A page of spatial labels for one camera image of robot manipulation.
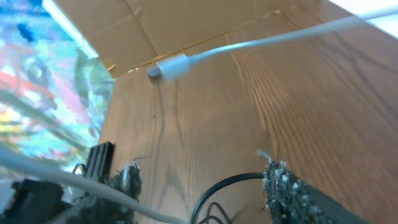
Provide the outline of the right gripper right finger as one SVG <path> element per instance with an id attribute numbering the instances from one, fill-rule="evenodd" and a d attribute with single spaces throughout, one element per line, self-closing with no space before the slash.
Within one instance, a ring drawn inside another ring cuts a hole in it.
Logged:
<path id="1" fill-rule="evenodd" d="M 272 223 L 366 224 L 367 221 L 347 210 L 288 170 L 284 161 L 277 162 L 260 150 L 268 160 L 263 188 L 267 193 L 266 208 Z"/>

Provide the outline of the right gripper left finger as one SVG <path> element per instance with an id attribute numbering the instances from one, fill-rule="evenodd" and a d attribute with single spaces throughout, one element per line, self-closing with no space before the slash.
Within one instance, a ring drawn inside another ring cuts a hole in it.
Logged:
<path id="1" fill-rule="evenodd" d="M 141 168 L 137 161 L 126 164 L 121 172 L 112 178 L 112 187 L 131 198 L 138 199 L 142 192 Z"/>

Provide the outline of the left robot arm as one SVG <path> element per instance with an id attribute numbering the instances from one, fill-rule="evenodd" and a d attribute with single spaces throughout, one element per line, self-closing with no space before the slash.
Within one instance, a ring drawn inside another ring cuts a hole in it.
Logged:
<path id="1" fill-rule="evenodd" d="M 106 142 L 90 149 L 87 162 L 77 164 L 83 177 L 137 199 L 142 180 L 137 163 L 114 177 L 110 168 L 115 146 Z M 1 205 L 1 223 L 133 223 L 134 210 L 110 199 L 59 184 L 24 179 L 12 182 L 9 198 Z"/>

